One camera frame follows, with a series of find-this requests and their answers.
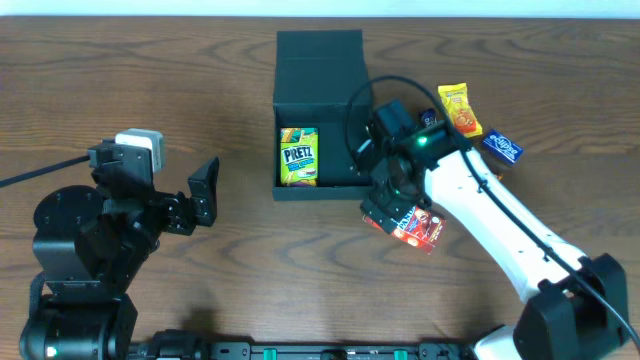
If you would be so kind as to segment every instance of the green snack package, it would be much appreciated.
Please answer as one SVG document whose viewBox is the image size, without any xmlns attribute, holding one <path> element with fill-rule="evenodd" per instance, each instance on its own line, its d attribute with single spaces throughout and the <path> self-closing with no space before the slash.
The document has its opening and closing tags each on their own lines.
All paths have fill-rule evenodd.
<svg viewBox="0 0 640 360">
<path fill-rule="evenodd" d="M 318 129 L 280 129 L 280 154 L 283 186 L 317 186 Z"/>
</svg>

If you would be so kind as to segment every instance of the wood grain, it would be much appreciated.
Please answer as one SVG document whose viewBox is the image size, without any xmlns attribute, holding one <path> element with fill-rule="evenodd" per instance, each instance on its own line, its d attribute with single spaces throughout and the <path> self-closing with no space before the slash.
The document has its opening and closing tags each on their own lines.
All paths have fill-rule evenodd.
<svg viewBox="0 0 640 360">
<path fill-rule="evenodd" d="M 353 201 L 271 198 L 275 35 L 363 29 L 371 76 L 465 81 L 486 127 L 525 148 L 507 186 L 557 231 L 627 271 L 640 326 L 640 23 L 586 20 L 2 18 L 0 178 L 130 127 L 168 145 L 162 191 L 220 156 L 219 217 L 165 235 L 129 290 L 134 338 L 165 328 L 256 341 L 472 337 L 517 321 L 508 280 L 450 219 L 426 256 L 369 229 Z M 377 87 L 378 101 L 414 92 Z M 18 357 L 38 202 L 83 166 L 0 190 L 0 358 Z M 632 347 L 613 359 L 633 359 Z"/>
</svg>

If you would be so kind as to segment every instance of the open box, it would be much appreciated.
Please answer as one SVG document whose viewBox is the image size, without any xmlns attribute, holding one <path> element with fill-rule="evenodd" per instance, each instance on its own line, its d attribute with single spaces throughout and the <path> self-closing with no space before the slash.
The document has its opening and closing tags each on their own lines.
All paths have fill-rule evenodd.
<svg viewBox="0 0 640 360">
<path fill-rule="evenodd" d="M 363 199 L 371 190 L 370 179 L 352 170 L 343 128 L 349 98 L 368 79 L 361 31 L 278 32 L 274 200 Z M 367 89 L 353 103 L 347 130 L 352 148 L 368 139 L 365 124 L 371 102 Z M 280 182 L 280 129 L 291 127 L 318 129 L 317 187 L 286 187 Z"/>
</svg>

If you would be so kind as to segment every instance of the red snack package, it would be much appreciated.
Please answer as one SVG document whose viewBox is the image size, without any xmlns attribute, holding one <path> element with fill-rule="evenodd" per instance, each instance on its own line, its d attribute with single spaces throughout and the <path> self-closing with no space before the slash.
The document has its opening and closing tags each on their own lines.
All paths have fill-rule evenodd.
<svg viewBox="0 0 640 360">
<path fill-rule="evenodd" d="M 365 215 L 362 220 L 382 230 L 370 217 Z M 431 254 L 445 223 L 446 220 L 443 217 L 416 206 L 402 218 L 391 235 Z"/>
</svg>

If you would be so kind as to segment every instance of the cable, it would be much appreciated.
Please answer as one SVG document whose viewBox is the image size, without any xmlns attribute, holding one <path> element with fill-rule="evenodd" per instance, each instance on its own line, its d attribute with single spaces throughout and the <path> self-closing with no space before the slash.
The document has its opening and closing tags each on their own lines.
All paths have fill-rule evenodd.
<svg viewBox="0 0 640 360">
<path fill-rule="evenodd" d="M 20 181 L 25 181 L 25 180 L 29 180 L 29 179 L 33 179 L 34 177 L 40 176 L 40 175 L 44 175 L 44 174 L 48 174 L 50 172 L 54 172 L 56 170 L 60 170 L 60 169 L 64 169 L 66 167 L 75 165 L 75 164 L 79 164 L 81 162 L 85 162 L 85 161 L 89 161 L 89 155 L 85 155 L 85 156 L 81 156 L 75 159 L 70 159 L 67 161 L 63 161 L 61 163 L 58 164 L 54 164 L 51 166 L 47 166 L 47 167 L 43 167 L 42 169 L 38 169 L 38 170 L 34 170 L 34 171 L 30 171 L 28 173 L 24 173 L 18 176 L 14 176 L 12 178 L 8 178 L 5 180 L 0 180 L 0 188 L 9 186 L 9 185 L 13 185 L 15 183 L 18 183 Z"/>
<path fill-rule="evenodd" d="M 444 108 L 444 105 L 442 104 L 442 102 L 437 100 L 427 88 L 425 88 L 424 86 L 420 85 L 416 81 L 411 80 L 409 78 L 405 78 L 403 76 L 385 75 L 385 76 L 380 76 L 380 77 L 373 78 L 373 79 L 369 80 L 367 83 L 365 83 L 360 88 L 358 88 L 356 90 L 356 92 L 354 92 L 354 95 L 352 95 L 351 99 L 349 99 L 349 103 L 347 104 L 347 106 L 348 106 L 348 108 L 347 108 L 347 118 L 345 119 L 345 140 L 348 140 L 347 136 L 346 136 L 346 129 L 347 129 L 346 123 L 349 120 L 349 112 L 351 110 L 350 107 L 351 107 L 351 105 L 353 103 L 353 100 L 355 100 L 355 97 L 357 97 L 360 94 L 360 92 L 362 92 L 362 90 L 364 88 L 366 88 L 366 87 L 368 87 L 368 86 L 370 86 L 370 85 L 372 85 L 374 83 L 377 83 L 377 82 L 380 82 L 380 81 L 386 81 L 386 80 L 395 80 L 395 81 L 399 81 L 399 82 L 402 82 L 402 83 L 405 83 L 405 84 L 408 84 L 408 85 L 411 85 L 411 86 L 415 87 L 422 94 L 424 94 L 427 98 L 429 98 L 429 100 L 433 103 L 433 105 L 436 107 L 436 109 L 442 114 L 442 116 L 444 117 L 444 121 L 447 124 L 446 126 L 449 128 L 449 130 L 458 131 L 453 126 L 453 123 L 451 122 L 451 119 L 449 118 L 449 114 L 447 113 L 446 109 Z M 453 139 L 456 142 L 456 145 L 458 147 L 460 147 L 460 144 L 457 143 L 458 139 L 455 136 L 453 137 Z M 346 144 L 347 144 L 347 149 L 349 150 L 349 153 L 351 154 L 352 158 L 354 158 L 353 152 L 351 151 L 351 148 L 349 146 L 348 141 L 346 142 Z M 471 161 L 469 160 L 469 157 L 468 157 L 467 153 L 465 151 L 460 151 L 460 153 L 462 154 L 462 159 L 464 160 L 465 164 L 467 165 L 467 168 L 469 169 L 469 172 L 471 172 L 471 175 L 473 176 L 473 178 L 478 182 L 479 188 L 487 193 L 487 196 L 489 196 L 489 198 L 496 204 L 496 206 L 498 206 L 498 208 L 500 208 L 500 210 L 502 210 L 502 212 L 504 212 L 504 214 L 507 215 L 507 217 L 511 221 L 513 221 L 513 223 L 516 224 L 516 226 L 518 226 L 518 228 L 520 228 L 520 230 L 522 230 L 522 232 L 524 232 L 531 239 L 531 241 L 533 241 L 540 249 L 542 249 L 542 251 L 549 258 L 551 258 L 563 270 L 565 270 L 569 274 L 569 276 L 572 276 L 573 278 L 575 278 L 576 282 L 578 283 L 578 285 L 580 285 L 580 287 L 585 292 L 587 292 L 594 299 L 596 299 L 596 301 L 598 301 L 602 306 L 604 306 L 620 322 L 622 327 L 624 327 L 624 329 L 629 334 L 629 337 L 631 338 L 631 340 L 635 344 L 636 349 L 638 350 L 638 353 L 640 354 L 640 337 L 638 336 L 638 333 L 635 331 L 633 326 L 631 326 L 631 324 L 627 320 L 625 320 L 622 317 L 622 315 L 620 315 L 620 313 L 618 313 L 618 311 L 616 309 L 614 309 L 613 306 L 611 306 L 611 304 L 609 304 L 609 302 L 605 298 L 603 298 L 602 295 L 600 295 L 600 293 L 596 289 L 594 289 L 591 285 L 589 285 L 589 283 L 587 283 L 582 278 L 582 276 L 580 276 L 580 274 L 576 270 L 574 270 L 569 264 L 567 264 L 567 262 L 565 262 L 555 252 L 555 250 L 553 250 L 553 248 L 551 248 L 544 241 L 542 241 L 540 238 L 538 238 L 536 236 L 536 234 L 534 234 L 533 231 L 531 231 L 531 229 L 529 229 L 524 223 L 522 223 L 522 221 L 520 221 L 520 219 L 518 219 L 518 217 L 516 217 L 511 212 L 511 210 L 509 210 L 509 208 L 507 208 L 507 206 L 504 205 L 504 203 L 502 203 L 502 201 L 500 201 L 500 199 L 498 199 L 498 197 L 491 191 L 491 188 L 489 188 L 489 186 L 487 184 L 487 181 L 485 179 L 483 179 L 480 176 L 480 174 L 478 174 L 476 169 L 471 164 Z"/>
</svg>

